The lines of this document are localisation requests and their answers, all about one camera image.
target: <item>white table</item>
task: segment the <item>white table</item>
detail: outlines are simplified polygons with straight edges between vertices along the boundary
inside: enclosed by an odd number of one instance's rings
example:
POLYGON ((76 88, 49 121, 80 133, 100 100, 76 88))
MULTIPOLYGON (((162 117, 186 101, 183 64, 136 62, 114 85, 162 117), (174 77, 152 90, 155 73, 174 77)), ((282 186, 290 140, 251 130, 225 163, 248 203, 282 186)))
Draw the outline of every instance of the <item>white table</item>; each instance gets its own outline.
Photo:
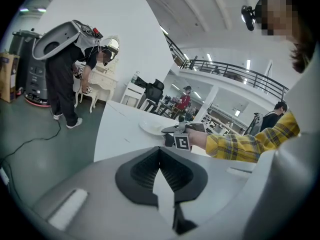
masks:
MULTIPOLYGON (((93 161, 97 162, 135 150, 164 146, 163 136, 149 134, 139 126, 142 119, 155 120, 164 128, 178 123, 170 118, 111 100, 107 101, 96 138, 93 161)), ((192 152, 207 156, 206 152, 199 147, 193 146, 192 152)))
MULTIPOLYGON (((77 61, 75 63, 75 66, 79 71, 83 71, 85 65, 82 64, 81 62, 77 61)), ((110 74, 108 74, 108 71, 105 70, 104 72, 98 70, 97 68, 100 68, 98 65, 90 72, 89 75, 89 86, 93 85, 98 85, 100 86, 103 90, 105 91, 110 91, 107 99, 111 100, 115 89, 117 87, 118 81, 114 79, 114 77, 110 74)), ((80 90, 80 84, 81 81, 79 79, 74 78, 74 83, 73 83, 73 91, 76 93, 80 90)))

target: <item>white wall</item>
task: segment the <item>white wall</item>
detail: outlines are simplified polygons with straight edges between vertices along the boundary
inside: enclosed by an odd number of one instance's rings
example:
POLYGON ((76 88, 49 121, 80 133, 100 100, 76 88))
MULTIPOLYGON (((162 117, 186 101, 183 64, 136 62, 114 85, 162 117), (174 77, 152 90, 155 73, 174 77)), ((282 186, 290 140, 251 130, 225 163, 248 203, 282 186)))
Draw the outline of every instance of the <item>white wall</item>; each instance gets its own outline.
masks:
POLYGON ((96 27, 105 37, 118 35, 118 80, 113 100, 119 102, 139 71, 147 83, 164 81, 174 63, 159 23, 146 0, 53 0, 35 31, 48 32, 73 19, 96 27))
POLYGON ((255 117, 254 113, 262 113, 263 115, 266 115, 268 112, 269 111, 265 108, 253 102, 250 102, 249 105, 245 108, 245 110, 240 113, 238 119, 244 122, 245 124, 250 125, 250 123, 255 117))
POLYGON ((194 101, 193 99, 191 99, 192 103, 191 103, 191 108, 196 107, 197 110, 200 110, 202 107, 202 104, 194 101))
POLYGON ((171 98, 173 97, 178 97, 180 98, 181 95, 184 95, 183 93, 181 93, 180 91, 178 91, 176 88, 174 88, 172 85, 170 87, 170 89, 168 90, 168 92, 166 93, 166 95, 170 96, 171 98))
POLYGON ((5 50, 9 50, 13 35, 12 32, 17 32, 20 30, 31 30, 32 28, 35 28, 36 25, 39 22, 38 17, 30 17, 30 16, 21 16, 21 15, 16 15, 10 25, 8 26, 3 38, 2 42, 0 45, 0 51, 4 52, 5 50))
POLYGON ((274 60, 272 62, 272 79, 291 89, 301 78, 301 74, 292 67, 292 62, 274 60))
POLYGON ((168 74, 164 81, 163 81, 163 84, 164 84, 164 89, 163 89, 163 97, 165 97, 166 95, 170 96, 168 93, 171 89, 172 84, 175 82, 175 76, 172 75, 172 74, 168 74))
POLYGON ((263 93, 260 90, 257 90, 256 88, 252 88, 241 82, 234 81, 232 79, 219 75, 181 69, 179 76, 226 89, 230 92, 244 97, 248 101, 252 101, 258 104, 259 106, 265 108, 268 111, 272 110, 275 104, 279 101, 273 95, 266 95, 265 93, 263 93))
POLYGON ((216 106, 218 105, 218 108, 220 110, 223 110, 224 112, 230 114, 232 117, 237 118, 241 122, 249 125, 251 121, 254 118, 254 113, 262 113, 266 115, 269 111, 256 103, 253 103, 250 100, 246 100, 242 98, 242 101, 240 102, 241 104, 245 104, 243 108, 241 107, 237 108, 241 111, 240 115, 238 117, 235 116, 236 111, 233 110, 234 106, 237 106, 239 103, 237 98, 239 98, 238 95, 233 94, 230 92, 226 92, 219 89, 216 97, 213 100, 213 105, 216 106))

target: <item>plaid sleeve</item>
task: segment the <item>plaid sleeve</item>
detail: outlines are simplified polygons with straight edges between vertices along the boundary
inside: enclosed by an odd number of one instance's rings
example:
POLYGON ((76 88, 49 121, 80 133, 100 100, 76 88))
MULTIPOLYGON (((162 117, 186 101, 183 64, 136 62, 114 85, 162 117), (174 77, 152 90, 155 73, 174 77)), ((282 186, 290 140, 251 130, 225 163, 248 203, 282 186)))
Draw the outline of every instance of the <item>plaid sleeve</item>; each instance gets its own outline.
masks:
POLYGON ((205 151, 211 157, 257 163, 264 151, 275 150, 281 143, 300 132, 291 111, 284 114, 273 128, 266 128, 256 136, 208 135, 205 151))

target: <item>black cable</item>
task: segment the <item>black cable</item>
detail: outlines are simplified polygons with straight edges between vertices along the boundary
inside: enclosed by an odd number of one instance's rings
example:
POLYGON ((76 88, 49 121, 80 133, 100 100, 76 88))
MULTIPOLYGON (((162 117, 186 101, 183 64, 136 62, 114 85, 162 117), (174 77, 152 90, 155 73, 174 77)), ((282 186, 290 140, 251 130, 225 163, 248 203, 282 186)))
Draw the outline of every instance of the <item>black cable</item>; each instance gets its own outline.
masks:
POLYGON ((55 135, 53 135, 53 136, 51 136, 51 137, 49 137, 49 138, 33 138, 33 139, 28 140, 28 141, 25 141, 25 142, 22 143, 18 148, 16 148, 15 151, 13 151, 13 152, 10 153, 10 154, 5 155, 4 158, 1 159, 1 161, 0 161, 0 167, 2 166, 2 163, 3 163, 8 157, 14 155, 14 154, 15 154, 19 149, 21 149, 25 144, 30 143, 30 142, 33 142, 33 141, 41 141, 41 140, 49 141, 49 140, 53 139, 54 137, 56 137, 56 136, 59 134, 60 130, 61 130, 60 122, 59 122, 58 120, 57 120, 57 123, 58 123, 58 125, 59 125, 59 130, 57 131, 57 133, 56 133, 55 135))

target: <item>hair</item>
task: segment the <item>hair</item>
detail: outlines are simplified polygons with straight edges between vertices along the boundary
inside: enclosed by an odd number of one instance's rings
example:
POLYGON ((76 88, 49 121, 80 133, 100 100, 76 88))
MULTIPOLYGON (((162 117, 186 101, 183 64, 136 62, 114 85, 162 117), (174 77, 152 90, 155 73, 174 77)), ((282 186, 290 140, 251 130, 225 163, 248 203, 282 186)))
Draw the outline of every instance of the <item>hair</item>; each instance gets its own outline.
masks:
MULTIPOLYGON (((298 10, 298 7, 296 6, 297 0, 292 0, 292 5, 294 6, 294 10, 298 10)), ((268 29, 267 23, 262 18, 262 4, 266 5, 267 0, 259 0, 258 3, 255 6, 255 17, 257 23, 261 24, 261 28, 263 30, 267 30, 268 35, 273 35, 273 31, 271 29, 268 29)), ((302 25, 302 28, 306 29, 308 28, 307 24, 305 24, 306 17, 303 17, 301 15, 301 11, 303 10, 301 7, 298 11, 299 15, 299 23, 302 25)), ((295 71, 298 73, 303 73, 305 68, 307 67, 309 60, 311 60, 313 53, 315 51, 316 47, 316 41, 310 40, 308 37, 308 34, 306 31, 303 31, 301 33, 301 38, 298 40, 299 43, 294 44, 294 49, 291 51, 291 59, 292 59, 292 67, 295 71)))
POLYGON ((105 49, 102 48, 101 52, 104 53, 105 55, 110 56, 110 58, 112 56, 112 52, 108 48, 105 48, 105 49))
POLYGON ((285 103, 284 101, 279 101, 275 106, 274 106, 274 109, 275 110, 278 110, 280 108, 283 108, 284 111, 287 112, 288 110, 288 105, 287 103, 285 103))

